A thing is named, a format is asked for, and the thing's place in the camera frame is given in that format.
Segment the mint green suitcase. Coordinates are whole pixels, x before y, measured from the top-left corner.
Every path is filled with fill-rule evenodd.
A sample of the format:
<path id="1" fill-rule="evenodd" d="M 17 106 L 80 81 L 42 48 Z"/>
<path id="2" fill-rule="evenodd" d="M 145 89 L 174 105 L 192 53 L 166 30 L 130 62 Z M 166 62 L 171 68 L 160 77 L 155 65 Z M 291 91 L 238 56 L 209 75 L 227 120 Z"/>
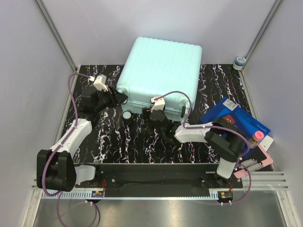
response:
<path id="1" fill-rule="evenodd" d="M 128 96 L 122 110 L 141 114 L 163 96 L 167 118 L 184 121 L 195 105 L 201 59 L 199 45 L 138 37 L 116 85 Z"/>

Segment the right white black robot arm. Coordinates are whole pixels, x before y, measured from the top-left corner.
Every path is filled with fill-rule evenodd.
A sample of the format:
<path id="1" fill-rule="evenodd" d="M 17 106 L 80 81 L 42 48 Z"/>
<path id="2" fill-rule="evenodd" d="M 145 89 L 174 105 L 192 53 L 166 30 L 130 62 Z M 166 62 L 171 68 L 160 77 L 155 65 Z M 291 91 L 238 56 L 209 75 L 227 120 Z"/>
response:
<path id="1" fill-rule="evenodd" d="M 243 156 L 243 149 L 250 149 L 246 134 L 222 117 L 212 122 L 190 125 L 169 120 L 163 110 L 143 108 L 142 116 L 147 125 L 156 129 L 169 145 L 202 142 L 215 150 L 220 158 L 216 172 L 202 175 L 202 180 L 209 188 L 229 187 L 234 169 L 239 166 Z"/>

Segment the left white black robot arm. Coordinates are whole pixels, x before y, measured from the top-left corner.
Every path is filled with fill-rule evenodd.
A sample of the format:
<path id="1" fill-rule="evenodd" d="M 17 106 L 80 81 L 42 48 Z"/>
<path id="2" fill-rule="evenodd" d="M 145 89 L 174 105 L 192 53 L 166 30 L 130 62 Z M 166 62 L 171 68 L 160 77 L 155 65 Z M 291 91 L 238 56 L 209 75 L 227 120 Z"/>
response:
<path id="1" fill-rule="evenodd" d="M 100 119 L 100 112 L 126 103 L 128 96 L 114 87 L 98 91 L 89 87 L 75 111 L 75 120 L 63 137 L 48 150 L 37 154 L 36 183 L 47 196 L 70 192 L 75 185 L 87 182 L 91 187 L 102 183 L 102 175 L 92 165 L 75 166 L 73 156 L 84 139 L 93 131 Z"/>

